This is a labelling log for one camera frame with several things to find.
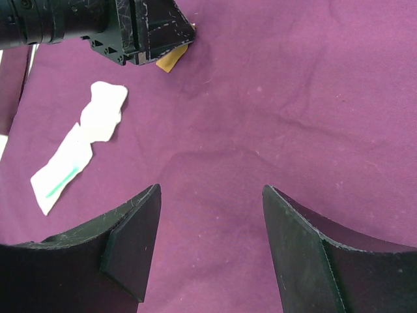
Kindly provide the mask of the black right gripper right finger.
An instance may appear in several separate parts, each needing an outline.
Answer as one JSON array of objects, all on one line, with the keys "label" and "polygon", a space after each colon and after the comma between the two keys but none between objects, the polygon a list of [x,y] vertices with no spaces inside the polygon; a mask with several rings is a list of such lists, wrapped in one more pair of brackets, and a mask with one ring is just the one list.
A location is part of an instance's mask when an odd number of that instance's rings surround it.
[{"label": "black right gripper right finger", "polygon": [[415,312],[416,249],[342,226],[277,188],[263,212],[284,312]]}]

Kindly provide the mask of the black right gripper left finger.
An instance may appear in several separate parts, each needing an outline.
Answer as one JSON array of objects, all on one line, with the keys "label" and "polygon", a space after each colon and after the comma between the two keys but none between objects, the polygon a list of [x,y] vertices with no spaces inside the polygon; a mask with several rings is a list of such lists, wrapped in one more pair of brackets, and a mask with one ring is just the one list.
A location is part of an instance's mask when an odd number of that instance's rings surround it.
[{"label": "black right gripper left finger", "polygon": [[1,246],[2,312],[136,312],[145,300],[160,185],[41,242]]}]

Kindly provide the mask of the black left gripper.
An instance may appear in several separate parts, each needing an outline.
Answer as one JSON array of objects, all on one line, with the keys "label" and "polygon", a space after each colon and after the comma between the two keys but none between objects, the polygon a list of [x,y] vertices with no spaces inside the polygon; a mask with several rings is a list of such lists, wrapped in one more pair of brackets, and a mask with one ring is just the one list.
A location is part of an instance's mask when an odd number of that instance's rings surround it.
[{"label": "black left gripper", "polygon": [[192,43],[196,30],[175,1],[109,1],[102,32],[85,38],[93,51],[125,65],[152,63]]}]

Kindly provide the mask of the suture packet white green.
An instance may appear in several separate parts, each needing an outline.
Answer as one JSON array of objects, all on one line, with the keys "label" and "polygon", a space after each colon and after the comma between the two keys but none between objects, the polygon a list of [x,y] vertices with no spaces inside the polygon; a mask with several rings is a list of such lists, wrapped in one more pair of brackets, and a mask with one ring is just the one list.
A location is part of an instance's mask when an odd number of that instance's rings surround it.
[{"label": "suture packet white green", "polygon": [[92,156],[91,144],[76,123],[48,163],[30,178],[43,215],[50,213],[66,185],[83,171]]}]

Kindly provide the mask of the white gauze pad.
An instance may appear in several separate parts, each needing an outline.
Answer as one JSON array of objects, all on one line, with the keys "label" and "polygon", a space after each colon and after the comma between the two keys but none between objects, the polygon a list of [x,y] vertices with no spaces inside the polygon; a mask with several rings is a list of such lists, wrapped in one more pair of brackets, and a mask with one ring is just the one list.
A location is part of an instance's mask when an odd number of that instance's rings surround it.
[{"label": "white gauze pad", "polygon": [[89,143],[108,142],[121,122],[122,106],[128,96],[123,85],[94,82],[91,101],[82,110],[80,127]]}]

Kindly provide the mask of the purple cloth mat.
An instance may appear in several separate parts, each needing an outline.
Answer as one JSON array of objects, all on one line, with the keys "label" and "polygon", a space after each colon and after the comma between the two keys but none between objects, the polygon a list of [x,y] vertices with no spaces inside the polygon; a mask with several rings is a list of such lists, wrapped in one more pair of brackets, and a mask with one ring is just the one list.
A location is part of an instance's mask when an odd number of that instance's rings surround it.
[{"label": "purple cloth mat", "polygon": [[[1,160],[1,241],[42,241],[149,185],[162,212],[140,312],[281,312],[262,189],[416,244],[416,2],[179,1],[172,72],[78,38],[40,46]],[[43,215],[30,184],[97,81],[129,95],[111,141]]]}]

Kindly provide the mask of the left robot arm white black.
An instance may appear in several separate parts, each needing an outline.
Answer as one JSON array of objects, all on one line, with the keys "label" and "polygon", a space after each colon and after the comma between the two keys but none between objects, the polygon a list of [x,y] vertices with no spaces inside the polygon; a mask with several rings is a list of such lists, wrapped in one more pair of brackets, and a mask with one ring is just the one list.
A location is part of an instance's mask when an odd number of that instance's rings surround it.
[{"label": "left robot arm white black", "polygon": [[176,2],[164,0],[6,0],[1,49],[79,37],[119,65],[153,63],[195,40]]}]

